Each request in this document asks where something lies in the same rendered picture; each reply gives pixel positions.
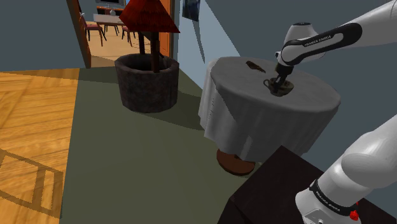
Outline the dark robot stand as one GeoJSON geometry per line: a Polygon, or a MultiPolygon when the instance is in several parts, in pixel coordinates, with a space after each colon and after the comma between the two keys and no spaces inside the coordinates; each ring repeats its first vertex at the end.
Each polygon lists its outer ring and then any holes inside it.
{"type": "Polygon", "coordinates": [[[322,173],[281,146],[229,198],[218,224],[331,224],[319,209],[301,214],[295,202],[322,173]]]}

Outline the round table with grey cloth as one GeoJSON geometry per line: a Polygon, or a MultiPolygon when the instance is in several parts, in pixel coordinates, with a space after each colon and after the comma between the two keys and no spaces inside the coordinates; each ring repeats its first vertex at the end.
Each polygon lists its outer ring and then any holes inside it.
{"type": "Polygon", "coordinates": [[[198,115],[206,138],[218,148],[219,165],[244,176],[280,146],[307,153],[338,111],[339,93],[323,80],[296,70],[294,89],[274,96],[263,84],[275,64],[264,59],[222,57],[207,66],[198,115]],[[266,73],[250,69],[246,61],[266,73]]]}

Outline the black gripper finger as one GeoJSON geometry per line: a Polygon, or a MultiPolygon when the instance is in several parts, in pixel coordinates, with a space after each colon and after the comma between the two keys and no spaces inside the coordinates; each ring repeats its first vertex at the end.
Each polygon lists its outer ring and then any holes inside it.
{"type": "Polygon", "coordinates": [[[285,81],[285,76],[278,75],[277,78],[274,80],[274,90],[273,92],[278,92],[280,86],[284,83],[285,81]]]}

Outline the small brown bird figure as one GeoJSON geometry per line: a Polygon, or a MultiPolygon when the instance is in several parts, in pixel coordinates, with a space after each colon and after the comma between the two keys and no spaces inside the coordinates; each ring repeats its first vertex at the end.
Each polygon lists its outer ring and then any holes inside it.
{"type": "Polygon", "coordinates": [[[246,64],[247,64],[247,66],[248,66],[250,69],[254,69],[254,70],[257,70],[257,71],[266,73],[266,71],[265,71],[262,67],[260,67],[259,65],[255,64],[254,62],[252,62],[252,61],[250,61],[250,60],[246,61],[246,64]]]}

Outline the dining table with chairs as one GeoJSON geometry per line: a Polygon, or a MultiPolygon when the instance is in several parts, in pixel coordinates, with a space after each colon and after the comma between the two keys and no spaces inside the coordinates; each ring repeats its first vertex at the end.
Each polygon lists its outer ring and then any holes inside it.
{"type": "Polygon", "coordinates": [[[85,20],[85,14],[80,12],[80,21],[83,23],[83,29],[85,31],[85,35],[87,40],[90,41],[90,31],[97,31],[100,36],[101,46],[103,46],[103,41],[106,41],[106,30],[109,26],[113,26],[116,31],[116,35],[118,35],[118,27],[122,27],[122,38],[124,36],[127,37],[127,42],[132,44],[131,33],[134,38],[136,38],[136,34],[134,31],[131,31],[127,26],[117,17],[116,15],[106,15],[106,14],[94,14],[94,22],[95,24],[88,24],[85,20]]]}

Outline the dark wall picture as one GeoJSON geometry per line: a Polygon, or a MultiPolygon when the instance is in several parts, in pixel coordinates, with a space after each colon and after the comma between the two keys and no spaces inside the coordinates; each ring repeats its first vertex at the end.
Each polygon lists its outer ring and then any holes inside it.
{"type": "Polygon", "coordinates": [[[200,0],[182,0],[182,16],[192,21],[199,21],[200,0]]]}

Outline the dark stone wishing well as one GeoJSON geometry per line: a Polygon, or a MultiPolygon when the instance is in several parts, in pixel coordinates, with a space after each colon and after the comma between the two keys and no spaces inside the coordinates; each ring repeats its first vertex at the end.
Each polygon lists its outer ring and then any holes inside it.
{"type": "Polygon", "coordinates": [[[139,53],[115,60],[123,106],[138,113],[159,113],[178,100],[179,62],[160,54],[161,32],[179,30],[160,0],[130,0],[120,20],[138,33],[139,53]]]}

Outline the dark brown cup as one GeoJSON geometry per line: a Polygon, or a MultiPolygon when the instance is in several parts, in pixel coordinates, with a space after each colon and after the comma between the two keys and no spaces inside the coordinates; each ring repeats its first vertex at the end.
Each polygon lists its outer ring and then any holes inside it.
{"type": "Polygon", "coordinates": [[[270,93],[277,97],[282,97],[289,94],[294,89],[294,84],[286,80],[277,91],[275,91],[275,81],[277,78],[265,79],[263,84],[270,90],[270,93]]]}

